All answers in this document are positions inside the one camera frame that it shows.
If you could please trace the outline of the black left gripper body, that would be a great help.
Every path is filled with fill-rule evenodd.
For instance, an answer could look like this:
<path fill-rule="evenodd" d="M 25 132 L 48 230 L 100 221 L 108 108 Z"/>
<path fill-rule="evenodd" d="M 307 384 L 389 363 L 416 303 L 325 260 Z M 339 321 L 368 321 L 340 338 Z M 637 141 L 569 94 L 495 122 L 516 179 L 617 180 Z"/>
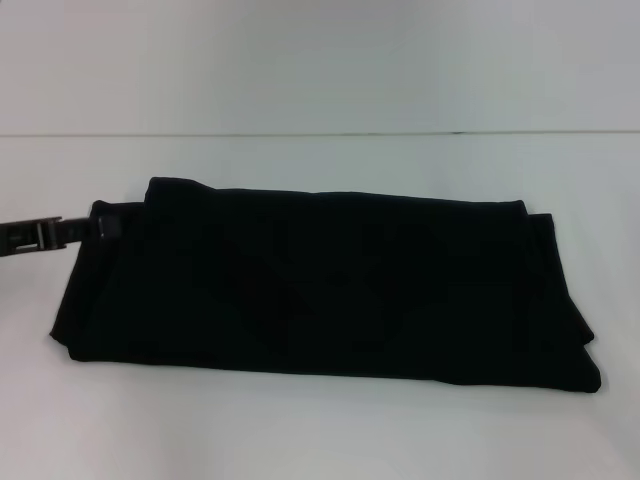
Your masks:
<path fill-rule="evenodd" d="M 56 233 L 61 217 L 2 223 L 1 257 L 54 251 L 62 248 Z"/>

